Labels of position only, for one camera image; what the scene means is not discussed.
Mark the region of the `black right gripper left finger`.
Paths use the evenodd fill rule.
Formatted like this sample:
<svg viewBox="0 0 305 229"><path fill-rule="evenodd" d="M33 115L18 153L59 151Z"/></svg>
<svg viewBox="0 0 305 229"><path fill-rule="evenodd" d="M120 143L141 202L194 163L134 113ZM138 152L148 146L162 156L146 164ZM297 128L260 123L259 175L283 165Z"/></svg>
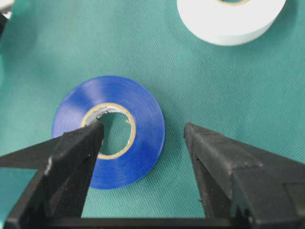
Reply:
<svg viewBox="0 0 305 229"><path fill-rule="evenodd" d="M81 216L104 137L102 122L0 158L0 226L44 229Z"/></svg>

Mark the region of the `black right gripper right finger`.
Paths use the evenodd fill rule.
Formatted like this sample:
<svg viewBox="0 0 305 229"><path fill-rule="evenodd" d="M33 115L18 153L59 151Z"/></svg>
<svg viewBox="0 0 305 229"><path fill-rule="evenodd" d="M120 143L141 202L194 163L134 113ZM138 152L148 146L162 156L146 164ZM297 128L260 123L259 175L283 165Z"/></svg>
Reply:
<svg viewBox="0 0 305 229"><path fill-rule="evenodd" d="M250 229L305 226L305 166L216 131L183 130L207 218L231 217Z"/></svg>

